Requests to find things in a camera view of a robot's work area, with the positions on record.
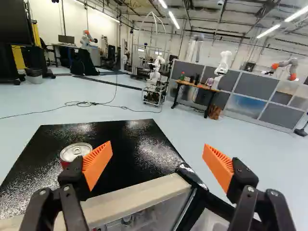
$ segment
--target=wooden desk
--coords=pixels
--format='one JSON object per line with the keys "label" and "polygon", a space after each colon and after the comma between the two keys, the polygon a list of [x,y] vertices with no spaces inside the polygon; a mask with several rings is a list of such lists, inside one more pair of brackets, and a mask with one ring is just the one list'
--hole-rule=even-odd
{"label": "wooden desk", "polygon": [[173,102],[173,105],[171,106],[171,108],[175,108],[178,104],[177,100],[178,100],[178,95],[179,95],[179,91],[180,91],[180,87],[181,85],[185,85],[185,86],[191,86],[191,87],[195,87],[195,88],[200,88],[200,89],[204,89],[204,90],[208,90],[211,92],[211,98],[210,98],[210,101],[208,102],[208,105],[207,105],[207,108],[206,110],[204,111],[204,118],[207,118],[208,116],[208,111],[209,111],[209,108],[210,108],[210,105],[212,104],[212,101],[214,99],[214,96],[217,92],[219,92],[219,90],[217,89],[211,89],[209,86],[205,85],[205,84],[198,84],[198,85],[195,85],[194,83],[190,83],[188,81],[182,81],[182,80],[176,80],[175,81],[177,84],[178,84],[178,88],[177,88],[177,93],[174,97],[174,102]]}

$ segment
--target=can lid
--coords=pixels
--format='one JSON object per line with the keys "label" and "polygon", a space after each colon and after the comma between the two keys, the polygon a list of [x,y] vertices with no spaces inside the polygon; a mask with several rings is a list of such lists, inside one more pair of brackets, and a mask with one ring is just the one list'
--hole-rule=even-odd
{"label": "can lid", "polygon": [[60,152],[60,158],[67,162],[72,162],[77,156],[85,156],[92,151],[92,146],[88,143],[79,142],[68,145]]}

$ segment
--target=brown bag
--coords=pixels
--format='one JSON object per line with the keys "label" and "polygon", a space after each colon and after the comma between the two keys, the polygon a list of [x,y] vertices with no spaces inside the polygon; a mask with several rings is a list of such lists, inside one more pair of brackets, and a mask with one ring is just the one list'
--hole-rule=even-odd
{"label": "brown bag", "polygon": [[210,109],[209,109],[208,117],[214,120],[218,120],[220,112],[221,112],[221,108],[217,107],[215,104],[212,104],[209,107]]}

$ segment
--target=red can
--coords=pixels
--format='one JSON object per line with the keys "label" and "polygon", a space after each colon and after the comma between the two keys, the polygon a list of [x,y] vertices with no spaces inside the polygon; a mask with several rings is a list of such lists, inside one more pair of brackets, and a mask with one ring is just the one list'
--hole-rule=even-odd
{"label": "red can", "polygon": [[60,152],[60,162],[63,169],[66,169],[77,156],[85,156],[93,150],[88,143],[79,142],[68,145]]}

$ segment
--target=trash can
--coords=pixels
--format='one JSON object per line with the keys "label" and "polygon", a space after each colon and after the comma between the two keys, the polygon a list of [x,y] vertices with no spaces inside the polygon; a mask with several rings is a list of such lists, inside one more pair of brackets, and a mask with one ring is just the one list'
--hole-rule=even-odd
{"label": "trash can", "polygon": [[43,83],[43,71],[38,68],[26,68],[26,79],[30,83],[41,84]]}

